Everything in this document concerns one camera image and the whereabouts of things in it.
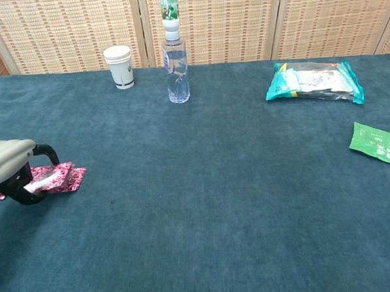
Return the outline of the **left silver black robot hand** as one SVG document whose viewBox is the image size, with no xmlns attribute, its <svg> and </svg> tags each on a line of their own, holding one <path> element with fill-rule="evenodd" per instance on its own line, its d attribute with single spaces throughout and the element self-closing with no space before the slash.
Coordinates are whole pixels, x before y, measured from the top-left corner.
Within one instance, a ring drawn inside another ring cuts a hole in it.
<svg viewBox="0 0 390 292">
<path fill-rule="evenodd" d="M 29 160 L 35 155 L 45 155 L 53 165 L 59 164 L 49 144 L 31 139 L 0 140 L 0 194 L 24 205 L 39 203 L 48 195 L 47 191 L 32 194 L 25 189 L 33 180 Z"/>
</svg>

